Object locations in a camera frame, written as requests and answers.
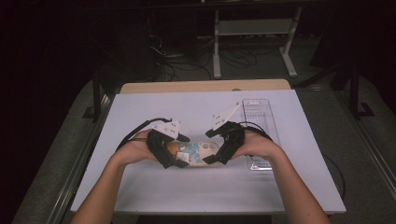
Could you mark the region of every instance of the person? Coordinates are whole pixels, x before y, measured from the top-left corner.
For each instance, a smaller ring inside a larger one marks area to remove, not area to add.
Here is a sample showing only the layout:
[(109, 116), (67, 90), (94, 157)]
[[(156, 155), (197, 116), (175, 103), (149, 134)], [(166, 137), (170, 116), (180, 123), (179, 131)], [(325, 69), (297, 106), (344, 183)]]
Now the person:
[[(142, 131), (134, 138), (147, 138), (149, 132)], [(246, 131), (244, 145), (238, 148), (233, 159), (244, 155), (262, 157), (271, 163), (290, 223), (331, 223), (280, 146), (257, 133)], [(111, 223), (125, 167), (142, 160), (156, 161), (146, 142), (130, 141), (114, 153), (71, 223)]]

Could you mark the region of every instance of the clear plastic container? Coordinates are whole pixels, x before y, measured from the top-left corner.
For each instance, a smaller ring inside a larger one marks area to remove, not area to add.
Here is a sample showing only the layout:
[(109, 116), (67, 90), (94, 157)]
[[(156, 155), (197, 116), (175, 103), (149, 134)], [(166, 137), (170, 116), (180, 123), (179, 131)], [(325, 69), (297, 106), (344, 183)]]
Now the clear plastic container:
[[(242, 121), (246, 126), (264, 130), (275, 143), (280, 145), (270, 102), (266, 99), (246, 99), (242, 101)], [(247, 156), (249, 170), (272, 170), (269, 161), (260, 157)]]

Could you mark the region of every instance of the metal frame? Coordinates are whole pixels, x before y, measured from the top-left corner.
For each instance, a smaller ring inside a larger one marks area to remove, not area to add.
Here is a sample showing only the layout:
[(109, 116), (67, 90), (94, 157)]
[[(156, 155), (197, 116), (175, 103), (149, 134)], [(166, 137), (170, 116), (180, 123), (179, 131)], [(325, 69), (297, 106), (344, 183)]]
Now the metal frame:
[(213, 53), (213, 76), (221, 78), (219, 63), (219, 36), (220, 35), (269, 35), (288, 34), (286, 43), (280, 47), (280, 54), (288, 69), (289, 76), (296, 77), (297, 72), (289, 56), (291, 42), (300, 19), (302, 7), (297, 7), (292, 19), (277, 20), (248, 20), (248, 21), (220, 21), (219, 11), (215, 15), (215, 49)]

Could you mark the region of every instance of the white table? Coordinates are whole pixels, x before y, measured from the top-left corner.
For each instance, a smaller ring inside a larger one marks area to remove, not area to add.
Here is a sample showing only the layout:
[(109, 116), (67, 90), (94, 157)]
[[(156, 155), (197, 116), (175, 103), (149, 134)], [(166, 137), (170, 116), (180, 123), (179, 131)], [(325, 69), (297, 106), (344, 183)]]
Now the white table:
[[(71, 210), (78, 209), (121, 139), (143, 121), (177, 119), (181, 121), (181, 133), (192, 141), (207, 141), (205, 132), (211, 127), (212, 115), (243, 99), (270, 101), (280, 144), (297, 172), (328, 214), (345, 212), (296, 92), (292, 90), (117, 95)], [(236, 112), (232, 120), (241, 119), (239, 113)], [(284, 207), (272, 172), (250, 171), (247, 158), (240, 157), (214, 168), (163, 169), (155, 161), (131, 164), (125, 170), (115, 211), (140, 215), (264, 215), (283, 213)]]

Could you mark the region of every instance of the wire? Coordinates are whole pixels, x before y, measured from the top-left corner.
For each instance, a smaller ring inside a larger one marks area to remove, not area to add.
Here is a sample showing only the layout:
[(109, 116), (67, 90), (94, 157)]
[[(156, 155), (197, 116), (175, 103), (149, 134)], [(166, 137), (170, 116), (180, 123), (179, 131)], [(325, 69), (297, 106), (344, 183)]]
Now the wire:
[(239, 122), (239, 123), (240, 123), (240, 124), (241, 124), (241, 123), (252, 124), (252, 125), (258, 127), (262, 132), (265, 133), (265, 130), (264, 130), (262, 127), (260, 127), (260, 125), (258, 125), (258, 124), (256, 124), (256, 123), (253, 123), (253, 122), (250, 122), (250, 121), (241, 121), (241, 122)]
[(341, 171), (340, 167), (338, 167), (338, 165), (335, 163), (335, 161), (333, 161), (329, 156), (327, 156), (326, 154), (322, 153), (322, 156), (328, 160), (329, 162), (332, 163), (332, 165), (335, 167), (335, 169), (337, 170), (338, 174), (340, 175), (341, 178), (341, 199), (344, 200), (347, 194), (347, 182), (346, 179), (343, 175), (343, 172)]
[[(199, 57), (202, 57), (202, 56), (204, 56), (207, 53), (208, 52), (204, 52)], [(212, 59), (212, 57), (209, 56), (207, 58), (207, 60), (205, 61), (204, 65), (200, 65), (198, 63), (191, 63), (191, 61), (188, 61), (188, 62), (167, 62), (165, 64), (168, 65), (169, 67), (176, 68), (176, 69), (182, 70), (182, 71), (197, 71), (197, 70), (201, 70), (202, 69), (202, 70), (206, 71), (206, 73), (208, 74), (209, 80), (212, 80), (212, 74), (209, 72), (209, 70), (206, 69), (206, 66), (209, 64), (211, 59)], [(183, 68), (183, 67), (180, 67), (180, 66), (175, 66), (174, 64), (192, 65), (192, 66), (195, 66), (195, 68)]]

